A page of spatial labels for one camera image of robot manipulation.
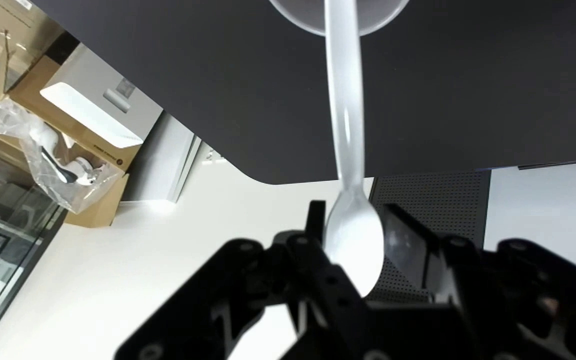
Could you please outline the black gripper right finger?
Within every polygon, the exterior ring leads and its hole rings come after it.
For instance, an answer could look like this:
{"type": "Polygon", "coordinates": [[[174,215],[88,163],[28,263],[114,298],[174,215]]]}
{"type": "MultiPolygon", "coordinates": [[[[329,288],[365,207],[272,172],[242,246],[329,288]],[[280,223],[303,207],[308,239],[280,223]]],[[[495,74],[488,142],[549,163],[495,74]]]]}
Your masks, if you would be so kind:
{"type": "Polygon", "coordinates": [[[376,304],[395,360],[576,360],[576,263],[524,237],[484,249],[378,209],[410,300],[376,304]]]}

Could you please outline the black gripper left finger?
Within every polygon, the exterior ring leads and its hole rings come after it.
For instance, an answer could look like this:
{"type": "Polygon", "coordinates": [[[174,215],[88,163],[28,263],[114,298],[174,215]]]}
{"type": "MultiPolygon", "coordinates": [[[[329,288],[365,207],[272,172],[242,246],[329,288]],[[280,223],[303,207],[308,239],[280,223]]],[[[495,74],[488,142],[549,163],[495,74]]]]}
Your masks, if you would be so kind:
{"type": "Polygon", "coordinates": [[[362,360],[365,306],[321,249],[326,201],[306,226],[227,239],[114,352],[114,360],[227,360],[268,306],[285,306],[297,340],[280,360],[362,360]]]}

